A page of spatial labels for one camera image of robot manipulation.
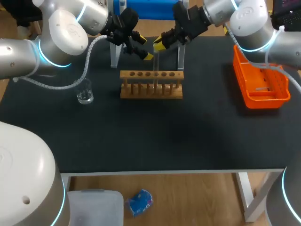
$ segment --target wooden test tube rack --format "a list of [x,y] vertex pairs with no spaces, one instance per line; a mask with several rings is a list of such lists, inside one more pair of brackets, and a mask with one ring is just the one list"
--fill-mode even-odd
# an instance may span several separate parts
[[182,99],[182,71],[120,71],[124,99]]

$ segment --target white plastic container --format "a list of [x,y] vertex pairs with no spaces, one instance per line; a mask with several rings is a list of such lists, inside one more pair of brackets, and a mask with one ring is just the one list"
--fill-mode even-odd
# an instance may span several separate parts
[[116,191],[68,192],[70,226],[123,226],[123,196]]

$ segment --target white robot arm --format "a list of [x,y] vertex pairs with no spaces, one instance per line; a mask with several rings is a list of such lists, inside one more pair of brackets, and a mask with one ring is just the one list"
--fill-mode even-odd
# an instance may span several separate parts
[[129,37],[144,44],[133,31],[138,14],[126,8],[120,16],[108,12],[95,0],[34,0],[43,14],[43,34],[35,41],[0,39],[0,79],[32,74],[53,75],[58,68],[70,66],[88,45],[87,33],[107,35],[107,40],[126,44],[126,52],[141,59],[149,53],[133,47]]
[[265,0],[204,0],[200,8],[186,9],[181,2],[173,8],[176,25],[155,41],[157,50],[174,42],[189,43],[207,31],[230,21],[231,30],[246,58],[253,63],[268,62],[301,69],[301,32],[280,32],[272,26]]

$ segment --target orange basket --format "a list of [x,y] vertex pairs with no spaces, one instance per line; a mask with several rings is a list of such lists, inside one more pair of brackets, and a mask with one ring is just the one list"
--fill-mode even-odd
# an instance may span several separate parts
[[291,98],[288,91],[288,78],[285,75],[276,70],[252,66],[236,45],[233,66],[248,108],[280,108]]

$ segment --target black tabletop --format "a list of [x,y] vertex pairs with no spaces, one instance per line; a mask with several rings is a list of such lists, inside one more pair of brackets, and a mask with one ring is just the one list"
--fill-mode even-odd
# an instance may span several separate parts
[[[145,48],[151,51],[152,42]],[[279,110],[248,110],[229,37],[198,37],[186,47],[183,100],[120,99],[120,70],[151,70],[152,62],[122,54],[111,69],[109,55],[106,41],[92,51],[90,105],[80,105],[74,90],[11,81],[0,121],[39,135],[62,173],[284,168],[300,149],[301,95],[290,83],[291,100]],[[176,55],[162,53],[160,69],[176,70]],[[81,75],[84,59],[58,78],[38,79],[67,85]]]

